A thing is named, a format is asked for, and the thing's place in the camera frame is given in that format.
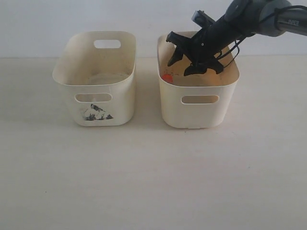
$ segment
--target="handle cutout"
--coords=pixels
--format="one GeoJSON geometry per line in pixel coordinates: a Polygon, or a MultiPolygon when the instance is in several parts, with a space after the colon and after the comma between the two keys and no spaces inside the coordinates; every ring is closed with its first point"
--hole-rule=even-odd
{"type": "Polygon", "coordinates": [[[213,104],[219,100],[216,95],[210,96],[184,96],[181,98],[183,104],[213,104]]]}
{"type": "Polygon", "coordinates": [[[109,102],[112,100],[112,95],[109,93],[96,94],[77,94],[75,96],[78,102],[109,102]]]}
{"type": "Polygon", "coordinates": [[[118,49],[121,47],[119,40],[96,40],[94,46],[97,49],[118,49]]]}

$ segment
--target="red object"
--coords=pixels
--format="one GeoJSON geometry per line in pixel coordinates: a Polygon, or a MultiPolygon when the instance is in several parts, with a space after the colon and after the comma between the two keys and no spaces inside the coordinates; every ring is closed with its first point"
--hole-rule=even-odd
{"type": "Polygon", "coordinates": [[[162,79],[168,83],[173,83],[173,76],[170,74],[164,74],[162,79]]]}

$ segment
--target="white table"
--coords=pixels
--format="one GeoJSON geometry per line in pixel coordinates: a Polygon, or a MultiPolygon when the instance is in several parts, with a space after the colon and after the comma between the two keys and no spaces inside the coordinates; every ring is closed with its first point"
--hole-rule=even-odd
{"type": "Polygon", "coordinates": [[[1,230],[304,230],[307,56],[238,57],[224,122],[161,118],[155,58],[119,127],[75,124],[54,59],[0,60],[1,230]]]}

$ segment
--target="white backdrop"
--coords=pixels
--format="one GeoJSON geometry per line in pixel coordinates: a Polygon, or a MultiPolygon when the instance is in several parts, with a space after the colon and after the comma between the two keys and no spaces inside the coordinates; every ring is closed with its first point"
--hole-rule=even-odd
{"type": "MultiPolygon", "coordinates": [[[[0,57],[57,57],[73,35],[93,30],[134,33],[138,55],[156,55],[157,38],[170,31],[198,30],[196,10],[214,19],[232,0],[0,0],[0,57]]],[[[306,0],[292,0],[307,5],[306,0]]],[[[243,55],[307,54],[307,37],[255,36],[243,55]]]]}

